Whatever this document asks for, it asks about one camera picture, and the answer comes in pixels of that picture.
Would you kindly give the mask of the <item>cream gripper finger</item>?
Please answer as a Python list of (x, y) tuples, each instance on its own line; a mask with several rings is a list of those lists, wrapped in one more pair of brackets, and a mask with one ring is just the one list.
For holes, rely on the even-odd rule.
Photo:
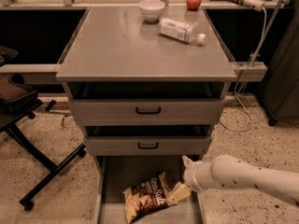
[(192, 190), (184, 183), (180, 181), (174, 186), (173, 190), (166, 197), (165, 201), (168, 206), (177, 204), (178, 202), (188, 198), (192, 193)]
[(189, 166), (191, 166), (193, 164), (193, 161), (186, 155), (182, 156), (182, 160), (183, 160), (183, 164), (186, 168), (188, 168)]

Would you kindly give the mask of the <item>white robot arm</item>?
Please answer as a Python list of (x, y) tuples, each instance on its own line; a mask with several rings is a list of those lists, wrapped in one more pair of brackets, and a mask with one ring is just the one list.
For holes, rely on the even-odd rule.
[(230, 155), (212, 161), (192, 161), (183, 156), (183, 180), (177, 182), (168, 204), (177, 204), (205, 189), (257, 189), (293, 206), (299, 206), (299, 174), (251, 165)]

